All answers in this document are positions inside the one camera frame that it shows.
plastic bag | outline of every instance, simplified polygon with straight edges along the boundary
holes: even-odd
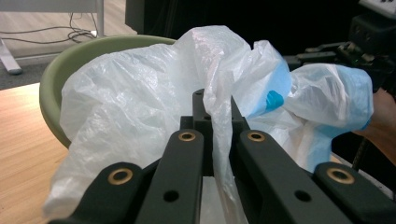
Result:
[[[72,144],[52,178],[44,213],[48,218],[69,216],[110,164],[126,161],[144,168],[158,160],[178,130],[180,116],[192,114],[192,93],[205,89],[215,179],[204,178],[201,222],[248,223],[228,161],[231,96],[251,129],[271,134],[310,170],[330,158],[336,134],[359,129],[370,118],[371,88],[363,71],[339,65],[307,65],[290,72],[268,41],[251,49],[225,26],[191,29],[172,46],[103,55],[64,85],[61,126]]]

